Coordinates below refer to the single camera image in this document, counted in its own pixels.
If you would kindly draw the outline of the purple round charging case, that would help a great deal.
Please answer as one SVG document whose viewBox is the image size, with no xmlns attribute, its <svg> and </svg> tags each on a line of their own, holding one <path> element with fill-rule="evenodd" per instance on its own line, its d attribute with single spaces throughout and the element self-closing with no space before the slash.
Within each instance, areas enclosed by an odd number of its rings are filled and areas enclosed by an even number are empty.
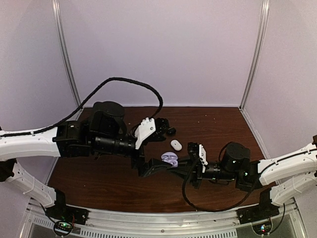
<svg viewBox="0 0 317 238">
<path fill-rule="evenodd" d="M 173 168 L 178 167 L 178 156 L 173 152 L 165 152 L 161 155 L 161 160 L 172 165 Z"/>
</svg>

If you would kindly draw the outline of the white charging case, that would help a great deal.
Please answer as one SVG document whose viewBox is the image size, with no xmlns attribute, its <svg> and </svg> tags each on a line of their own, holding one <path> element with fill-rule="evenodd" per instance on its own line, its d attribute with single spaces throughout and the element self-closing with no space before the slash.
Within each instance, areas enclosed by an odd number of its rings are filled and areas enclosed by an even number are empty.
<svg viewBox="0 0 317 238">
<path fill-rule="evenodd" d="M 175 150 L 175 151 L 181 151 L 182 150 L 182 144 L 174 139 L 170 142 L 171 147 Z"/>
</svg>

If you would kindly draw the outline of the black charging case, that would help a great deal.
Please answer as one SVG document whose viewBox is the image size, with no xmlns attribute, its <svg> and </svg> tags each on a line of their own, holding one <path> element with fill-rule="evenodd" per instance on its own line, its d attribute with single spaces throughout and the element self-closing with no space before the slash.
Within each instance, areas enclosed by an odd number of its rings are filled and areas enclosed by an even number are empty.
<svg viewBox="0 0 317 238">
<path fill-rule="evenodd" d="M 174 127 L 170 127 L 166 132 L 166 135 L 168 136 L 173 136 L 175 134 L 176 134 L 176 129 Z"/>
</svg>

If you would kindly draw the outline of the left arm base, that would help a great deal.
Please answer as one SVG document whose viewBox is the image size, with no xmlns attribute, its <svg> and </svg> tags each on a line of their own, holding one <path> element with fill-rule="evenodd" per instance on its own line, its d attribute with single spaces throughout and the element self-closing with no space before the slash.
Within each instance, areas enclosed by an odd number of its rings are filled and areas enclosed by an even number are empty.
<svg viewBox="0 0 317 238">
<path fill-rule="evenodd" d="M 42 207 L 47 218 L 53 223 L 53 232 L 58 237 L 68 236 L 75 228 L 75 225 L 85 225 L 89 211 L 66 205 L 63 208 L 56 206 Z"/>
</svg>

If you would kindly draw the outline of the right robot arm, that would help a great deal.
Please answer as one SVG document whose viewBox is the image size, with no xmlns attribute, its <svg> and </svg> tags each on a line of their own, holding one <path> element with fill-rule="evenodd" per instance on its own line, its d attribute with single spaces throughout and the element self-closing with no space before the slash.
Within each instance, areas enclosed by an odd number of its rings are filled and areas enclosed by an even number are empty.
<svg viewBox="0 0 317 238">
<path fill-rule="evenodd" d="M 183 199 L 198 211 L 212 212 L 212 209 L 204 209 L 189 200 L 186 194 L 188 183 L 198 188 L 202 180 L 235 181 L 235 187 L 245 191 L 246 195 L 239 202 L 227 207 L 227 210 L 230 210 L 242 204 L 254 190 L 287 178 L 285 182 L 269 187 L 261 193 L 259 204 L 254 207 L 254 215 L 259 219 L 264 219 L 273 208 L 282 206 L 288 199 L 317 183 L 316 140 L 297 151 L 273 159 L 250 161 L 250 150 L 234 142 L 228 143 L 220 153 L 223 155 L 222 160 L 208 163 L 204 147 L 191 143 L 189 158 L 179 161 L 176 168 L 168 169 L 183 179 Z"/>
</svg>

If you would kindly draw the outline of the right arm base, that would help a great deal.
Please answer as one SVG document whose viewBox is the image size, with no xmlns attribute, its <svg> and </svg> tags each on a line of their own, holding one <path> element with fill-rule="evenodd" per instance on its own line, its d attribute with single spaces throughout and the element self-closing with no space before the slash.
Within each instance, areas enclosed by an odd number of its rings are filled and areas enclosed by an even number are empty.
<svg viewBox="0 0 317 238">
<path fill-rule="evenodd" d="M 279 207 L 274 205 L 255 205 L 237 210 L 240 224 L 251 224 L 255 234 L 269 235 L 273 231 L 272 217 L 278 216 Z"/>
</svg>

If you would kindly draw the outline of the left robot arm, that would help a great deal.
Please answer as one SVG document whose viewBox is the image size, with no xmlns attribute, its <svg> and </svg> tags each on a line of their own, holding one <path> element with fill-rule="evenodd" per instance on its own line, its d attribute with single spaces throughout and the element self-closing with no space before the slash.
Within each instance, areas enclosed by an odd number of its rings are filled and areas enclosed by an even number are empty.
<svg viewBox="0 0 317 238">
<path fill-rule="evenodd" d="M 128 133 L 122 105 L 96 102 L 84 121 L 65 121 L 51 129 L 0 132 L 0 180 L 10 182 L 23 193 L 51 209 L 60 220 L 71 216 L 63 192 L 48 187 L 26 172 L 17 158 L 52 156 L 61 158 L 118 155 L 131 158 L 132 168 L 145 176 L 148 163 L 143 147 L 148 142 L 165 141 L 169 122 L 164 118 L 145 118 Z"/>
</svg>

